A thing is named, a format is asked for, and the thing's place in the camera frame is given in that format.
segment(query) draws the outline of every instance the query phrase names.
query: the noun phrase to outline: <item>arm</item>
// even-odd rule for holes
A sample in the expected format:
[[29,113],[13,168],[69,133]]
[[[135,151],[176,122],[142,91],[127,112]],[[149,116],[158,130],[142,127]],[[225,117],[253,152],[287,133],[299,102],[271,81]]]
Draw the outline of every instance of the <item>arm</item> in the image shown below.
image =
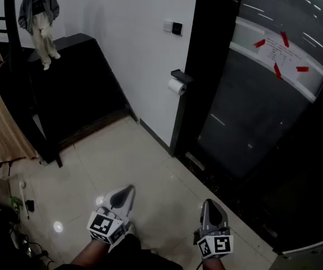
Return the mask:
[[19,11],[19,19],[17,20],[19,26],[26,29],[26,15],[25,15],[25,1],[22,0]]
[[71,264],[82,266],[85,269],[92,269],[103,262],[109,248],[110,244],[106,244],[97,239],[92,239],[84,250],[75,257]]
[[57,0],[50,0],[50,10],[53,12],[54,20],[59,16],[60,7]]
[[219,258],[205,259],[202,261],[203,270],[225,270],[224,265]]

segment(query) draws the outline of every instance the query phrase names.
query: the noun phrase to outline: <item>woman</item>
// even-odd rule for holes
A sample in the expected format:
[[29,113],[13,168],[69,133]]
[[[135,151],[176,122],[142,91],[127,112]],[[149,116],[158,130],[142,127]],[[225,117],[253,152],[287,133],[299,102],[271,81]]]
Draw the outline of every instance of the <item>woman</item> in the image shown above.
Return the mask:
[[52,23],[59,15],[56,0],[22,0],[19,13],[19,25],[29,32],[35,49],[44,65],[44,71],[51,64],[49,55],[60,58],[52,38]]

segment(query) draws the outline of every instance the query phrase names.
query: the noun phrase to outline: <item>gray jacket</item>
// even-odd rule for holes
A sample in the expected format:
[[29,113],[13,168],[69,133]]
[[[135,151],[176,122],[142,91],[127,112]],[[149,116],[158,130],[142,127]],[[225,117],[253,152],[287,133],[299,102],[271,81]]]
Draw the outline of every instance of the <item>gray jacket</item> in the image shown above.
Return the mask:
[[[33,27],[31,25],[33,21],[33,1],[22,0],[20,5],[18,23],[21,28],[26,29],[31,35],[33,34]],[[56,0],[43,0],[45,12],[49,18],[50,23],[59,16],[59,4]]]

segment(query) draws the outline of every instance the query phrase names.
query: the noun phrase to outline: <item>tiled floor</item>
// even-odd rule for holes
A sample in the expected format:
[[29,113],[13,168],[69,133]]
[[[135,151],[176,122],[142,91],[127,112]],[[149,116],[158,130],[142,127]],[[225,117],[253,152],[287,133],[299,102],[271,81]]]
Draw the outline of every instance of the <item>tiled floor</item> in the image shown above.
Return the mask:
[[[12,194],[20,196],[18,180],[26,182],[26,199],[35,212],[22,226],[29,240],[40,243],[56,263],[69,263],[90,241],[86,230],[99,196],[133,184],[137,189],[132,220],[144,248],[195,270],[201,261],[192,245],[199,227],[202,202],[212,198],[228,213],[234,253],[222,258],[227,270],[266,270],[276,254],[178,160],[134,120],[126,118],[83,139],[61,153],[63,167],[30,162],[10,179]],[[62,232],[54,223],[62,224]]]

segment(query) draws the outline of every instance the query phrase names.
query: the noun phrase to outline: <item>red tape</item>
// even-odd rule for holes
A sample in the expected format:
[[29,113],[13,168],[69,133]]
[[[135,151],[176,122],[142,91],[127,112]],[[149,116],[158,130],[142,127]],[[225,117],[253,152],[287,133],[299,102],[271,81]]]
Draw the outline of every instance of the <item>red tape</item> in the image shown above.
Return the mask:
[[290,45],[289,45],[289,41],[287,40],[286,33],[281,31],[281,36],[283,37],[285,46],[289,48]]
[[262,45],[264,45],[265,44],[265,39],[263,39],[263,40],[261,40],[261,41],[259,41],[259,42],[256,42],[254,45],[256,46],[256,48],[258,48],[258,47],[261,47]]
[[300,66],[300,67],[296,67],[297,72],[308,72],[308,67],[305,66]]
[[276,73],[277,78],[281,79],[281,72],[280,72],[279,67],[276,64],[276,62],[275,62],[275,65],[274,65],[274,69],[275,69],[275,73]]

